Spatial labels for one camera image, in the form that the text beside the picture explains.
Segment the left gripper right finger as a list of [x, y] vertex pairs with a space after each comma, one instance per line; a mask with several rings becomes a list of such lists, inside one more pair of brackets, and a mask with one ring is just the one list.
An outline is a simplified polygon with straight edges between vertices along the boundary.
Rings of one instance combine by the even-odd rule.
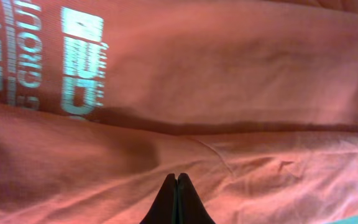
[[177, 193], [177, 221], [179, 224], [215, 224], [188, 174], [181, 173], [179, 175]]

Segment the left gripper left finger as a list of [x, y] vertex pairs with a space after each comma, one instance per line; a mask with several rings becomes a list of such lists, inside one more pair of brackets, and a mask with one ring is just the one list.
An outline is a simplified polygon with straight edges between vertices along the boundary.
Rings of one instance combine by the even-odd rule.
[[175, 224], [176, 222], [177, 180], [175, 174], [168, 174], [140, 224]]

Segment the red printed t-shirt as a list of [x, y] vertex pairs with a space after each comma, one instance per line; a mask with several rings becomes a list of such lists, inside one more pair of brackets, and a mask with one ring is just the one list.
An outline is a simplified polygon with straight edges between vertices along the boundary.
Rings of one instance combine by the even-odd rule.
[[0, 1], [0, 223], [358, 223], [358, 1]]

